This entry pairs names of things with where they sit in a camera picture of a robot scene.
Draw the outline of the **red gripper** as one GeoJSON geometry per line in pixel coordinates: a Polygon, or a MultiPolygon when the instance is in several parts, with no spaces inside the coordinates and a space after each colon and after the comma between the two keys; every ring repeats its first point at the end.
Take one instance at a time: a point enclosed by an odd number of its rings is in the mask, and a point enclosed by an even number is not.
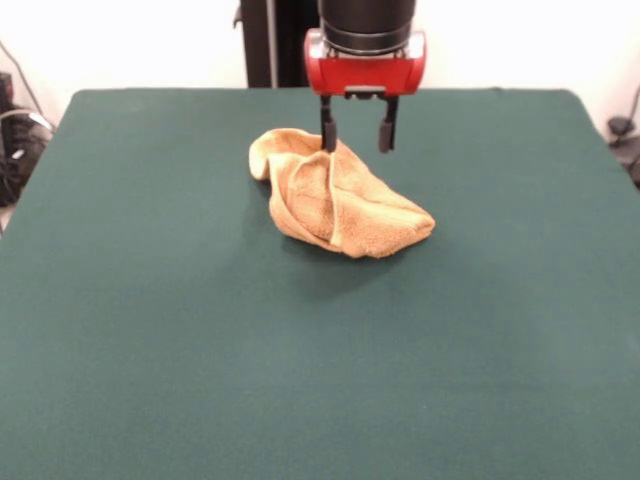
{"type": "MultiPolygon", "coordinates": [[[[415,30],[401,49],[377,56],[351,55],[333,49],[318,28],[307,32],[304,59],[311,89],[320,96],[321,148],[334,152],[337,127],[330,96],[356,93],[411,95],[421,84],[427,59],[425,33],[415,30]]],[[[386,110],[379,128],[379,150],[395,148],[398,97],[382,97],[386,110]]]]}

